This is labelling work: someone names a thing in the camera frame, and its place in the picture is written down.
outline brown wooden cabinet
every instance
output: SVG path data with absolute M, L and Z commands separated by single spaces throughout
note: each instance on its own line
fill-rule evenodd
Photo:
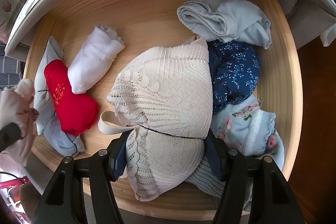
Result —
M 336 42 L 298 49 L 303 85 L 302 131 L 289 179 L 306 222 L 336 223 Z

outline metal bolt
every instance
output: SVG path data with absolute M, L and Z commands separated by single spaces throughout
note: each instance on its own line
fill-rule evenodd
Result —
M 63 159 L 63 162 L 64 162 L 65 164 L 68 164 L 70 161 L 72 161 L 72 157 L 70 157 L 70 156 L 67 156 L 67 157 L 65 157 L 65 158 Z
M 229 149 L 228 153 L 229 153 L 231 156 L 236 156 L 236 155 L 238 155 L 238 151 L 235 150 L 235 149 L 233 149 L 233 148 Z
M 270 164 L 273 161 L 273 159 L 270 156 L 265 156 L 264 161 Z
M 107 150 L 106 149 L 101 149 L 98 151 L 98 155 L 99 156 L 105 156 L 107 154 Z

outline pink embroidered flowers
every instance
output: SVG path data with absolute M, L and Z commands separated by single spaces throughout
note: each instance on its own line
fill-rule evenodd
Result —
M 266 149 L 273 149 L 276 144 L 277 144 L 277 139 L 274 133 L 272 133 L 272 135 L 270 135 L 270 137 L 268 138 Z
M 58 105 L 60 99 L 63 97 L 65 87 L 64 85 L 57 84 L 57 87 L 55 88 L 55 93 L 52 94 L 55 104 Z
M 241 111 L 235 112 L 232 114 L 233 117 L 243 117 L 244 120 L 248 120 L 252 117 L 251 112 L 255 109 L 259 109 L 259 102 L 255 101 L 247 107 L 243 108 Z

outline red folded fabric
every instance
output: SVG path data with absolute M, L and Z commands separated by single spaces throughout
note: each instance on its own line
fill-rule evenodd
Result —
M 98 103 L 86 94 L 73 94 L 68 68 L 61 60 L 51 61 L 44 69 L 48 90 L 54 100 L 61 130 L 74 136 L 96 122 Z

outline plaid fabric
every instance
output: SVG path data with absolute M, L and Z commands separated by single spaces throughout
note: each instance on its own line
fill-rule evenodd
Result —
M 0 73 L 0 89 L 15 86 L 20 80 L 19 73 Z
M 21 73 L 21 61 L 7 56 L 0 56 L 0 72 Z
M 0 43 L 0 89 L 15 86 L 22 79 L 21 61 L 6 57 L 5 47 Z

